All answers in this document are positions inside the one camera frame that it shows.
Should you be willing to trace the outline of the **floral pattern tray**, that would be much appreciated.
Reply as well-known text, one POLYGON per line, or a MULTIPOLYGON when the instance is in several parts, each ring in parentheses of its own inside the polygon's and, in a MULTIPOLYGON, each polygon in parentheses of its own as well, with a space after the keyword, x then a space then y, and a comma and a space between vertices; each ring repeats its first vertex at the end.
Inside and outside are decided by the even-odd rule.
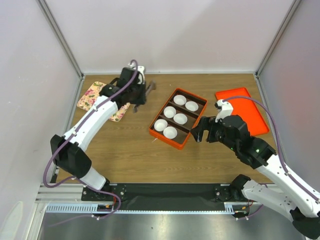
MULTIPOLYGON (((96 102, 100 91, 105 86, 105 83, 100 81, 95 81, 89 89, 84 93, 84 95, 78 100, 76 106, 82 110, 88 111, 96 102)), ((116 113, 114 113, 109 120, 113 122, 119 122, 128 108, 130 107, 130 103, 122 106, 116 113)))

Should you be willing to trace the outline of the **orange box lid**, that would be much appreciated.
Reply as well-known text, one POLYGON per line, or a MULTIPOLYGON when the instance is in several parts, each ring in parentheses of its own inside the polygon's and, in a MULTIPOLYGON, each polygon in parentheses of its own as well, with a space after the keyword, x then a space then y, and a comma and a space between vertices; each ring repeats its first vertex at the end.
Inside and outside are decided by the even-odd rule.
MULTIPOLYGON (((245 87, 233 88, 215 93, 217 100, 225 100, 235 96, 251 97, 245 87)), ((270 130, 256 104, 248 99, 231 99, 228 101, 233 106, 232 115, 239 115, 247 124, 252 136, 267 134, 270 130)))

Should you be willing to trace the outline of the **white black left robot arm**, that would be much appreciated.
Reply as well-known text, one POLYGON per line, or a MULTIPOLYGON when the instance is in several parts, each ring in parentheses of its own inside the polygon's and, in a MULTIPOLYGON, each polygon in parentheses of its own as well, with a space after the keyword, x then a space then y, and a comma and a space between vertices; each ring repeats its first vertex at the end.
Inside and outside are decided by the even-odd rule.
POLYGON ((64 135, 54 135, 50 140, 52 162, 90 186, 98 200, 110 194, 110 181, 98 173, 86 150, 101 127, 126 104, 144 105, 146 97, 145 67, 124 67, 119 77, 106 84, 92 107, 80 121, 64 135))

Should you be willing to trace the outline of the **white paper cup four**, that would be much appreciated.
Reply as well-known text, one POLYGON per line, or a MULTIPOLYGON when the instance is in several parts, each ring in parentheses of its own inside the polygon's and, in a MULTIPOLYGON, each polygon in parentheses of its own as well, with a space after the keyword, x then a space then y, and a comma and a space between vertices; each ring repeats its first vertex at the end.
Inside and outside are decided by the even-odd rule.
POLYGON ((163 110, 163 115, 168 118, 171 119, 176 115, 176 109, 173 106, 167 106, 164 110, 163 110))

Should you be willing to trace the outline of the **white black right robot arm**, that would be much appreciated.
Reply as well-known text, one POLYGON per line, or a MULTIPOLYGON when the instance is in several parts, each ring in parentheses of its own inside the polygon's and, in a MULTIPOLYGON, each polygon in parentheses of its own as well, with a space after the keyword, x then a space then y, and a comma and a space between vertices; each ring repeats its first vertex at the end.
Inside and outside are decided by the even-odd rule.
POLYGON ((280 155, 266 141, 250 135, 240 116, 219 120, 202 117, 190 132, 196 142, 201 142, 204 131, 208 131, 208 143, 222 143, 242 163, 265 175, 282 190, 282 193, 273 191, 240 174, 231 183, 230 195, 234 200, 246 198, 259 202, 287 218, 305 237, 319 238, 320 193, 281 161, 280 155))

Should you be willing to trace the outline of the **white paper cup six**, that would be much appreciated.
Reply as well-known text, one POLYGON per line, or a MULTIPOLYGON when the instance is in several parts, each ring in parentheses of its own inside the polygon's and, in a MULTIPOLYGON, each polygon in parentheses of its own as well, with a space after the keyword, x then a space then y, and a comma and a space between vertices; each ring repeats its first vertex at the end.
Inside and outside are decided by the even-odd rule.
POLYGON ((173 102, 178 106, 183 106, 183 105, 186 104, 187 99, 186 99, 185 96, 183 96, 181 94, 177 94, 177 95, 174 96, 173 102))

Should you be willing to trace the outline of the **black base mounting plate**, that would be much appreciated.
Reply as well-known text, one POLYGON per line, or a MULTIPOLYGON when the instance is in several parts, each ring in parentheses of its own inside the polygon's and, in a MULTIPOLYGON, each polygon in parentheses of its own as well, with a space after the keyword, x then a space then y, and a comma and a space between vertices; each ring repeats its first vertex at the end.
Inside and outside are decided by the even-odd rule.
POLYGON ((248 202, 228 184, 219 183, 114 183, 110 191, 121 202, 164 202, 166 204, 208 204, 209 202, 248 202))

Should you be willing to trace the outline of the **white paper cup five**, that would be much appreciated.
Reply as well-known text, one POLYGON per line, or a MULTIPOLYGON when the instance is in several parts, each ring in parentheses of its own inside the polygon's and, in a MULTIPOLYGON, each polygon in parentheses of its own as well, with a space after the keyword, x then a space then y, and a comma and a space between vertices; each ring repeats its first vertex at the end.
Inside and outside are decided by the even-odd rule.
POLYGON ((185 108, 191 112, 196 112, 199 109, 199 105, 194 101, 187 101, 185 108))

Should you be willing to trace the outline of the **orange chocolate box base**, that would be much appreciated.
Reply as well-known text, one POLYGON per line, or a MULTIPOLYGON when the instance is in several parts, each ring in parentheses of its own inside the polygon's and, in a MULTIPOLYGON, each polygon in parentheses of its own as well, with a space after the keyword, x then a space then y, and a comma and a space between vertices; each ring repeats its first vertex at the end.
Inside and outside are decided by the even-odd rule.
POLYGON ((208 101, 176 88, 149 127, 154 138, 182 150, 207 107, 208 101))

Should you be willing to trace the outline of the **white paper cup three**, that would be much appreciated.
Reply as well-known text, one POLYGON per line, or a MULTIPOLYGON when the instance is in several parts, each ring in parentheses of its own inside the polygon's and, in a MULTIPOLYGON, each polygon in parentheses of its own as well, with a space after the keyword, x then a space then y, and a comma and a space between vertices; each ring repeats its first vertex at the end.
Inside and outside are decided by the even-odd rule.
POLYGON ((188 117, 183 114, 183 113, 177 113, 174 117, 173 120, 175 123, 179 124, 179 125, 184 125, 187 123, 188 121, 188 117))

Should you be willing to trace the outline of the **steel serving tongs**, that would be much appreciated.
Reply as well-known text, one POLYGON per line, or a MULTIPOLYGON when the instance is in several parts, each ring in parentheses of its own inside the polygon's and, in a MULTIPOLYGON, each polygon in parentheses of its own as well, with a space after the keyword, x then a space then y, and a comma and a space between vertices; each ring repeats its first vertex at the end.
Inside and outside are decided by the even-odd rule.
MULTIPOLYGON (((148 97, 148 95, 151 93, 151 91, 156 90, 156 88, 157 88, 156 82, 155 82, 154 80, 152 80, 152 81, 149 83, 148 87, 146 88, 145 95, 144 95, 145 98, 148 97)), ((136 105, 134 106, 134 108, 133 108, 133 112, 134 112, 134 113, 137 113, 137 112, 138 112, 138 109, 139 109, 140 105, 141 105, 141 104, 136 104, 136 105)))

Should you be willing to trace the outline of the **white paper cup two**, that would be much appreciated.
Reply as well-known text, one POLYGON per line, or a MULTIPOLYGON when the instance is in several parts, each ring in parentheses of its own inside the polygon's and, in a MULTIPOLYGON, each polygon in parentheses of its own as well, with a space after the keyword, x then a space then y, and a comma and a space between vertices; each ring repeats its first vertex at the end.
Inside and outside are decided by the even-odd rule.
POLYGON ((153 125, 154 130, 157 132, 163 132, 167 126, 168 126, 168 122, 164 119, 156 120, 153 125))

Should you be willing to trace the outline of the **white paper cup one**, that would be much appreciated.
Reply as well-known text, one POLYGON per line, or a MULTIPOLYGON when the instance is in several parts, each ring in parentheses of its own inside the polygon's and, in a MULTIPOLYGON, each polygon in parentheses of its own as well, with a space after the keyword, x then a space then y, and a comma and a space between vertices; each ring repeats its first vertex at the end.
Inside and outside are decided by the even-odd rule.
POLYGON ((164 135, 166 138, 172 140, 172 139, 174 139, 174 138, 177 137, 178 131, 176 130, 176 128, 174 128, 174 127, 172 127, 172 126, 168 126, 168 127, 166 127, 166 128, 163 130, 163 135, 164 135))

